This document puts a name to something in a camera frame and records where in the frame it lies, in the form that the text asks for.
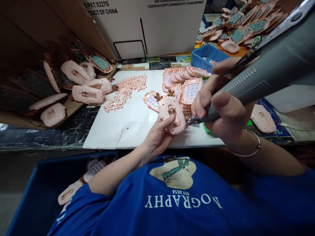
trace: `white board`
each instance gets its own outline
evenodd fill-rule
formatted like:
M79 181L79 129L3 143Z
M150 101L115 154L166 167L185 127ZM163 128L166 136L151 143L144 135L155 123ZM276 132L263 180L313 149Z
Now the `white board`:
M120 80L147 75L147 89L132 92L120 110L106 113L105 102L98 111L94 123L86 138L83 148L90 149L126 149L136 148L147 136L150 128L158 118L158 113L143 102L144 95L151 90L165 94L162 91L163 70L119 71L114 75L113 84ZM222 140L205 132L202 124L199 127L188 127L186 131L174 137L170 148L197 148L224 145Z

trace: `gray rotary tool handle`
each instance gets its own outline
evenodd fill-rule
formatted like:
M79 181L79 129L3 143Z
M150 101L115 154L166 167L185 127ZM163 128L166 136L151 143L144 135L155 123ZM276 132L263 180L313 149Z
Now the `gray rotary tool handle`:
M260 58L220 90L231 93L247 105L294 84L295 80L312 79L309 75L315 70L314 25L313 9L301 24L263 47ZM210 104L202 121L211 122L219 117Z

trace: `cardboard box flap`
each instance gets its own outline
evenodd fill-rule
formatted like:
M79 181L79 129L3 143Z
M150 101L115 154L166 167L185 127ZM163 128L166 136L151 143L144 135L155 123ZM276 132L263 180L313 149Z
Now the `cardboard box flap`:
M46 0L46 2L86 46L95 48L108 61L116 59L96 24L84 10L81 1Z

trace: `cardboard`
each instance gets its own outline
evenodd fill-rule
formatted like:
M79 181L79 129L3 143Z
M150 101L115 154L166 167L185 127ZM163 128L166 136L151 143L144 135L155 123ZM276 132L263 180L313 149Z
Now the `cardboard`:
M45 49L50 48L51 42L62 45L64 39L69 38L73 33L81 42L94 48L110 63L116 61L109 45L79 0L6 1L1 4L0 21L2 34L0 37L0 86L14 89L17 97L39 99L38 96L12 83L7 77L16 76L28 68L37 69L39 60L44 59ZM117 68L117 65L112 64L112 66L113 71L106 77L110 77ZM83 103L68 99L63 105L69 117L83 106ZM2 109L0 109L0 123L34 129L46 128L40 121Z
M192 51L206 0L82 0L82 3L115 56L129 59Z

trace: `blue plastic bin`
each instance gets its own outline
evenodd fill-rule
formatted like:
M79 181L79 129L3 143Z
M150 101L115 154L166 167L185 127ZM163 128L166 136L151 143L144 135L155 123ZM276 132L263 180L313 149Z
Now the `blue plastic bin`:
M39 161L11 221L7 236L47 235L63 206L59 194L86 172L89 159L118 158L118 150Z
M200 67L201 69L205 69L208 72L212 73L213 65L211 65L209 61L213 60L216 62L220 62L227 58L229 58L228 55L221 52L219 49L215 48L214 46L208 44L192 51L190 64L195 67Z

